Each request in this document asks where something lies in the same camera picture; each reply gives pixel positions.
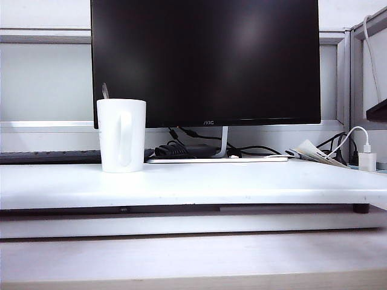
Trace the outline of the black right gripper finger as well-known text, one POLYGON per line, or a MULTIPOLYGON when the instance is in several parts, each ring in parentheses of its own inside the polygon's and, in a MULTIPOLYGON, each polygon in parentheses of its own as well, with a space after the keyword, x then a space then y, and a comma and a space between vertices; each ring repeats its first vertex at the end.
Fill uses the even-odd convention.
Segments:
POLYGON ((387 101, 381 101, 366 111, 369 121, 387 121, 387 101))

